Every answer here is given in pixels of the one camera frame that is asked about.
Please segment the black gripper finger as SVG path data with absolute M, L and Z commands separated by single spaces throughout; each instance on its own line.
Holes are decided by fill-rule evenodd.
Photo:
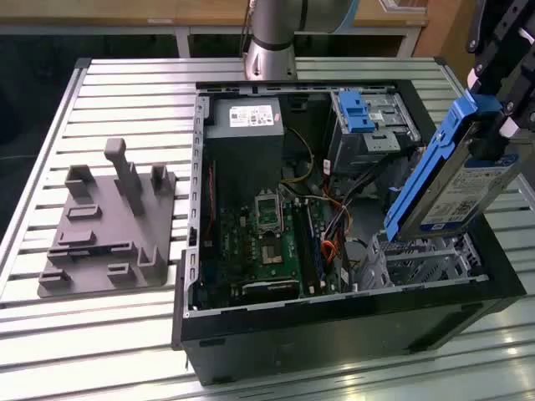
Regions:
M 534 29 L 519 33 L 529 41 L 528 50 L 516 68 L 502 81 L 498 91 L 472 91 L 492 94 L 502 103 L 493 121 L 483 126 L 471 143 L 471 155 L 478 160 L 495 161 L 513 141 L 534 137 Z
M 466 41 L 475 56 L 467 77 L 471 91 L 498 91 L 528 50 L 529 41 L 519 30 L 532 16 L 532 3 L 477 1 Z

